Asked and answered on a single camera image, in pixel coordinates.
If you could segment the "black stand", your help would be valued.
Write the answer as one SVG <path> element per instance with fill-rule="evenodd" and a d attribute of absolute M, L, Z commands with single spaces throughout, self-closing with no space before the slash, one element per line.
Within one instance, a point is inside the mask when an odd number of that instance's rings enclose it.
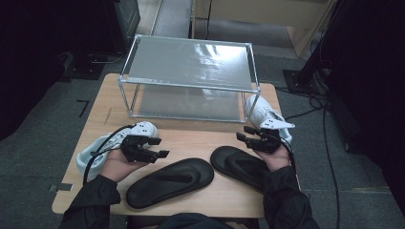
<path fill-rule="evenodd" d="M 307 63 L 300 71 L 283 70 L 288 91 L 299 94 L 319 94 L 314 80 L 314 73 L 323 68 L 329 68 L 332 61 L 328 57 L 333 40 L 338 35 L 339 27 L 345 21 L 347 13 L 355 0 L 337 0 L 322 38 Z"/>

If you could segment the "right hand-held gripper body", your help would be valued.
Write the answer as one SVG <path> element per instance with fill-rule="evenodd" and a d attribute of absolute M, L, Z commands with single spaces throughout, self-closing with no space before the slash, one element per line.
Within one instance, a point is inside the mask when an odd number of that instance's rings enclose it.
<path fill-rule="evenodd" d="M 295 125 L 274 118 L 265 119 L 260 125 L 258 138 L 252 138 L 252 141 L 247 142 L 246 146 L 249 149 L 272 154 L 281 145 L 287 145 L 288 141 L 285 136 L 281 136 L 282 131 L 294 128 Z"/>

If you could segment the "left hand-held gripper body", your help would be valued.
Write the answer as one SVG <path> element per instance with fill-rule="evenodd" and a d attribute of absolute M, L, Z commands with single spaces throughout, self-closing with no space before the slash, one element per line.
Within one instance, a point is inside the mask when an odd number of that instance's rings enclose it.
<path fill-rule="evenodd" d="M 151 122 L 142 121 L 130 129 L 119 146 L 129 162 L 154 163 L 157 160 L 149 150 L 151 145 L 145 144 L 149 137 L 158 137 L 158 130 Z"/>

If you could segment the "metal frame grey shoe rack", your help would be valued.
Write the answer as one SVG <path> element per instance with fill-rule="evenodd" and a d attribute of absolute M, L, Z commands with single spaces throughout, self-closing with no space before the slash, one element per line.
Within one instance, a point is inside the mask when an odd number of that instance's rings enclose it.
<path fill-rule="evenodd" d="M 117 81 L 127 114 L 245 123 L 259 96 L 252 45 L 138 35 Z"/>

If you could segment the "black flip-flop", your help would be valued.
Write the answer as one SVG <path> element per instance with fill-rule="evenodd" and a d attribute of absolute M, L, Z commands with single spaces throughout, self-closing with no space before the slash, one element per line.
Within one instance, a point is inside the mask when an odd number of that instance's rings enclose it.
<path fill-rule="evenodd" d="M 269 169 L 258 157 L 232 146 L 222 146 L 211 154 L 210 163 L 221 174 L 236 179 L 260 193 L 264 191 L 265 177 Z"/>
<path fill-rule="evenodd" d="M 133 183 L 126 201 L 135 209 L 143 209 L 171 198 L 200 190 L 214 178 L 211 165 L 201 158 L 187 158 L 167 165 Z"/>

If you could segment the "black floor plate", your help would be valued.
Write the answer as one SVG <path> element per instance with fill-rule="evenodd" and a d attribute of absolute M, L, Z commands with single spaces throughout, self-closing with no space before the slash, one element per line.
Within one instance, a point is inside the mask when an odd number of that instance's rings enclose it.
<path fill-rule="evenodd" d="M 87 54 L 71 55 L 63 76 L 69 79 L 98 80 L 103 68 L 102 63 L 95 62 Z"/>

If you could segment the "person's left hand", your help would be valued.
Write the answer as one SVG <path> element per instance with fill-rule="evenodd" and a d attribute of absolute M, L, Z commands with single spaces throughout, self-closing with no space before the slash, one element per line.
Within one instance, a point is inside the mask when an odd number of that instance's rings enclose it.
<path fill-rule="evenodd" d="M 100 174 L 119 183 L 133 172 L 146 165 L 146 162 L 129 162 L 122 151 L 117 149 L 108 154 Z"/>

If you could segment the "white sneaker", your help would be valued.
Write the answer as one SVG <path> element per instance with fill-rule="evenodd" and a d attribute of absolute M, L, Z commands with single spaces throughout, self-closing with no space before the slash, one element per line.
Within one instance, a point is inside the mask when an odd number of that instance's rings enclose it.
<path fill-rule="evenodd" d="M 280 137 L 286 142 L 292 141 L 292 136 L 288 130 L 294 128 L 295 125 L 286 122 L 281 114 L 274 110 L 262 96 L 250 96 L 245 104 L 245 110 L 250 114 L 250 122 L 258 130 L 263 128 L 278 130 Z"/>
<path fill-rule="evenodd" d="M 123 138 L 136 124 L 120 127 L 112 133 L 99 137 L 77 155 L 76 167 L 83 175 L 84 183 L 94 179 L 101 172 L 107 155 L 119 148 Z"/>

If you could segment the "dark cabinet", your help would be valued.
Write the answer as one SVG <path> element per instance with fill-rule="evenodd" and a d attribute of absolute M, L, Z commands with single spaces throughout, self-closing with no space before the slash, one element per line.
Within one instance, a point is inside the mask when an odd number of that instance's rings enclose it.
<path fill-rule="evenodd" d="M 138 0 L 104 0 L 108 28 L 115 52 L 126 52 L 140 21 Z"/>

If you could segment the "person's right hand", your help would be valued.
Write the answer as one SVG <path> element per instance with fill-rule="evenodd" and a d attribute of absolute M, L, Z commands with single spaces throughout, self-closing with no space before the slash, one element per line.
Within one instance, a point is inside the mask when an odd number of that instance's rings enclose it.
<path fill-rule="evenodd" d="M 290 166 L 288 150 L 281 145 L 272 154 L 256 151 L 256 154 L 265 162 L 270 172 L 275 172 L 284 167 Z"/>

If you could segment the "wooden cabinet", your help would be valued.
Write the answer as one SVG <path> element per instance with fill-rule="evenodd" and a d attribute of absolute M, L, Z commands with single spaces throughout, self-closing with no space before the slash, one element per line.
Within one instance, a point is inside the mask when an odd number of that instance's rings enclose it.
<path fill-rule="evenodd" d="M 337 0 L 192 0 L 193 18 L 284 26 L 301 56 Z"/>

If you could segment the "person's lap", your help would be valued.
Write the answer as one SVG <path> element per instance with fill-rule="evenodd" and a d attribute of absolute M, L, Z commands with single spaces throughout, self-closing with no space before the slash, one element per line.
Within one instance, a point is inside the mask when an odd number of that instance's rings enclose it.
<path fill-rule="evenodd" d="M 257 219 L 215 218 L 199 213 L 170 217 L 129 217 L 127 229 L 260 229 Z"/>

